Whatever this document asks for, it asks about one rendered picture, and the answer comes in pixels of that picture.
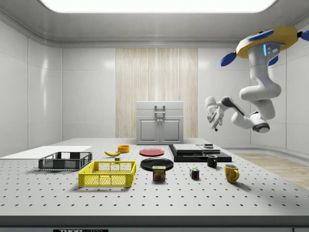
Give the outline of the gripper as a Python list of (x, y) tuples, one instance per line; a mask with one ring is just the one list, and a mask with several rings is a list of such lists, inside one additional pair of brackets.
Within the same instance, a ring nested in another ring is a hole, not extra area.
[(221, 109), (221, 107), (211, 107), (207, 110), (207, 112), (207, 119), (209, 121), (211, 129), (218, 131), (217, 126), (223, 124), (223, 110)]

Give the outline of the black stove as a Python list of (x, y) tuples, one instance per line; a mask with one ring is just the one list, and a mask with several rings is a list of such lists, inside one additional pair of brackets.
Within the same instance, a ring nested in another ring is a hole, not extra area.
[(196, 144), (169, 145), (174, 162), (206, 162), (207, 155), (216, 155), (218, 162), (231, 162), (232, 157), (214, 147)]

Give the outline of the yellow mug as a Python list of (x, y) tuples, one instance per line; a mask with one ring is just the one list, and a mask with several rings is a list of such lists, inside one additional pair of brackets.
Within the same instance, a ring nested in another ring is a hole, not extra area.
[(226, 164), (224, 169), (227, 181), (229, 183), (236, 183), (239, 178), (239, 168), (233, 164)]

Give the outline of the white cabinet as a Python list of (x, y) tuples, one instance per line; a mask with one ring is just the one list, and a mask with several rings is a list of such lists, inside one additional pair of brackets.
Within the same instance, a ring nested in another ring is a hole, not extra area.
[(137, 101), (138, 145), (183, 143), (183, 101)]

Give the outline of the red plate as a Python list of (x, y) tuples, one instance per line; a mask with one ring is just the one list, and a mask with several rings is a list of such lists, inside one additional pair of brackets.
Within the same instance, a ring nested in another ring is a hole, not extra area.
[(145, 157), (159, 157), (164, 155), (165, 151), (158, 148), (146, 148), (139, 151), (139, 154)]

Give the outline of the flat-sided can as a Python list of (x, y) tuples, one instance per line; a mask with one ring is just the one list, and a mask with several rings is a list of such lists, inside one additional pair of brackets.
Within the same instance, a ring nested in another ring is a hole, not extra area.
[(153, 166), (153, 180), (165, 180), (166, 179), (166, 166)]

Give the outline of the black plate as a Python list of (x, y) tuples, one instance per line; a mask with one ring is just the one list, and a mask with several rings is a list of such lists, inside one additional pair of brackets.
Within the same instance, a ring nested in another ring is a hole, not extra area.
[(173, 165), (174, 163), (171, 160), (165, 158), (149, 158), (140, 162), (141, 168), (147, 171), (152, 171), (153, 166), (165, 166), (166, 170), (169, 170)]

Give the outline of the yellow basket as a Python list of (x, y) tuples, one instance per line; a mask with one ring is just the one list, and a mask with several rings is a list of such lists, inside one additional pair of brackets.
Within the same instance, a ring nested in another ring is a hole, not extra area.
[(135, 161), (93, 161), (78, 173), (80, 187), (130, 187)]

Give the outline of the dark grey basket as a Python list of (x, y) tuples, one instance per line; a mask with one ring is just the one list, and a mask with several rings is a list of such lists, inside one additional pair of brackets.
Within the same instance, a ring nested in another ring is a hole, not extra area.
[(68, 171), (79, 170), (90, 163), (92, 152), (56, 152), (39, 159), (39, 169)]

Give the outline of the white board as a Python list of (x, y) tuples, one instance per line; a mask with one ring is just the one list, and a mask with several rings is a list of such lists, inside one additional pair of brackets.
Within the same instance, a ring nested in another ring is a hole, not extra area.
[(41, 146), (1, 157), (0, 159), (40, 159), (56, 152), (83, 152), (89, 148), (91, 146)]

